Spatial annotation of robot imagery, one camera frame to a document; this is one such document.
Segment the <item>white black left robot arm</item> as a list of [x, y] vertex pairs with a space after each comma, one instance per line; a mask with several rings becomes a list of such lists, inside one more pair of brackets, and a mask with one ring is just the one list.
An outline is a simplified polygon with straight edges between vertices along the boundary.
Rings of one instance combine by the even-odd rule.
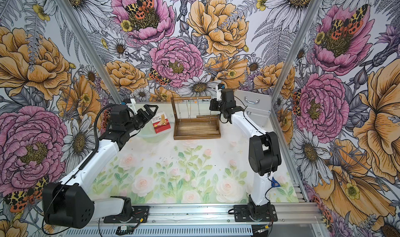
[[95, 147], [80, 164], [57, 183], [43, 188], [43, 222], [66, 228], [84, 228], [91, 220], [111, 217], [128, 221], [133, 216], [131, 200], [125, 196], [93, 200], [89, 190], [95, 178], [116, 157], [132, 133], [138, 133], [156, 115], [158, 106], [146, 104], [137, 111], [126, 104], [111, 104], [105, 132], [94, 133]]

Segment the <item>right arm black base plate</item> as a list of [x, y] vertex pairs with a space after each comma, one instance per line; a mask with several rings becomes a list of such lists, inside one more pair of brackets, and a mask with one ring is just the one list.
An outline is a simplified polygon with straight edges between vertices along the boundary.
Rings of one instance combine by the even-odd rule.
[[276, 222], [278, 221], [275, 206], [268, 203], [263, 206], [234, 205], [235, 222]]

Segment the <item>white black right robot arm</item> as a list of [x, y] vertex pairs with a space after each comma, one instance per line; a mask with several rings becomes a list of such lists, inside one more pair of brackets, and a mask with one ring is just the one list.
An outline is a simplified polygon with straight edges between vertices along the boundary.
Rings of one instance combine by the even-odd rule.
[[249, 202], [243, 208], [235, 207], [236, 221], [278, 221], [275, 206], [268, 198], [273, 187], [274, 173], [282, 164], [279, 139], [275, 132], [267, 132], [250, 119], [245, 108], [236, 104], [233, 89], [217, 85], [211, 99], [210, 110], [217, 111], [249, 138], [249, 164], [255, 173]]

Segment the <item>wooden jewelry display stand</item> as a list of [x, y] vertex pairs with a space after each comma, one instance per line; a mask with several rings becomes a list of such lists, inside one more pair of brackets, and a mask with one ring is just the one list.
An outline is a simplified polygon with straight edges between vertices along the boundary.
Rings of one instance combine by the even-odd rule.
[[[192, 101], [198, 105], [199, 115], [191, 116]], [[218, 115], [201, 115], [200, 101], [211, 100], [206, 97], [178, 97], [171, 98], [171, 106], [174, 114], [174, 140], [204, 140], [219, 139], [221, 137], [220, 121]], [[179, 109], [179, 103], [186, 102], [187, 118], [183, 118]]]

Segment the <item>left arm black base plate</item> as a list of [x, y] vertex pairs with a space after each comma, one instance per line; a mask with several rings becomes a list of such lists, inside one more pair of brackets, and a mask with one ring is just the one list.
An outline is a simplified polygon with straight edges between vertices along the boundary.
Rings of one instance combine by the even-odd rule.
[[132, 206], [130, 210], [123, 209], [118, 215], [104, 218], [104, 223], [146, 223], [149, 216], [149, 206]]

